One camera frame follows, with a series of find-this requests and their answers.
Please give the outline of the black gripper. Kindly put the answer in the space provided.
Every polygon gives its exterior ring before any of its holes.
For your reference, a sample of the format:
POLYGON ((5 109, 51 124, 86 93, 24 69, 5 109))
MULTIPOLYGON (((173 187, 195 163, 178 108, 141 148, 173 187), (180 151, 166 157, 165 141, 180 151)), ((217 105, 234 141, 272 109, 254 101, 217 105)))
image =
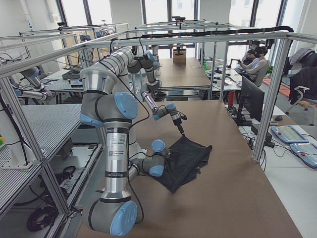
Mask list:
POLYGON ((181 133, 182 136, 185 135, 184 129, 182 127, 182 121, 181 121, 181 115, 180 114, 175 114, 172 116, 172 120, 175 126, 177 126, 179 132, 181 133))
POLYGON ((174 170, 179 164, 179 152, 177 150, 169 150, 166 163, 169 171, 174 170))

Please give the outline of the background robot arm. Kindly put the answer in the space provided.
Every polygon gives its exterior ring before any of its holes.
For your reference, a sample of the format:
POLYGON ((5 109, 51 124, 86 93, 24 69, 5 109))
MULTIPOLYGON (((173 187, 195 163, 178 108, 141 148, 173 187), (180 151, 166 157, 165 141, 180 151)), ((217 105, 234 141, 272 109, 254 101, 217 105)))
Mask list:
POLYGON ((27 70, 21 71, 27 81, 35 90, 24 90, 15 83, 13 79, 10 79, 10 83, 17 97, 32 98, 41 101, 45 101, 48 98, 52 98, 56 95, 55 92, 48 90, 45 85, 39 79, 39 69, 32 67, 27 70))

